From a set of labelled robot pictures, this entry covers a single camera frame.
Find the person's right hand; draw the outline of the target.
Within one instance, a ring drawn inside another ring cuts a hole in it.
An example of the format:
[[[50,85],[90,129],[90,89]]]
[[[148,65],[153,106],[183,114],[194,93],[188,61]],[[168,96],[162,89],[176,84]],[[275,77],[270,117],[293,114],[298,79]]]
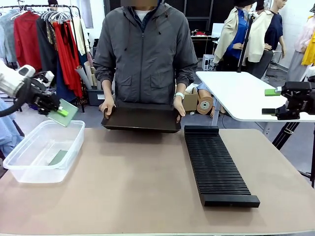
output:
[[[114,99],[112,97],[106,98],[102,104],[99,105],[99,110],[103,113],[103,117],[109,119],[112,109],[115,107]]]

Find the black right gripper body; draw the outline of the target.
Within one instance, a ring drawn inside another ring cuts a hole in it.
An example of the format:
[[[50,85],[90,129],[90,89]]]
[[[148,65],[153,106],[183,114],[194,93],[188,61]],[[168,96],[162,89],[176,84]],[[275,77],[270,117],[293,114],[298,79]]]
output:
[[[300,119],[300,113],[315,114],[315,84],[313,82],[286,82],[277,87],[275,93],[287,99],[286,103],[276,109],[278,120]]]

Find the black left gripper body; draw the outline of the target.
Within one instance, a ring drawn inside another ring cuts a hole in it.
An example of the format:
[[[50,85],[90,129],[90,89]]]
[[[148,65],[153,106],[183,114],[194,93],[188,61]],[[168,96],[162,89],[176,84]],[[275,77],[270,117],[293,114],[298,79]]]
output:
[[[29,104],[35,105],[41,115],[47,116],[51,111],[56,112],[60,107],[57,96],[47,90],[47,87],[38,78],[31,78]]]

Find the person's left hand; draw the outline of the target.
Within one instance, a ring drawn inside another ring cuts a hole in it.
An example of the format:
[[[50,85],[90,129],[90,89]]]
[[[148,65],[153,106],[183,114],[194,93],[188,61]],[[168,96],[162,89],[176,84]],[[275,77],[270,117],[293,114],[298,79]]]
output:
[[[176,96],[173,101],[174,108],[178,111],[177,123],[181,121],[181,118],[186,115],[186,111],[182,104],[182,98],[180,96]]]

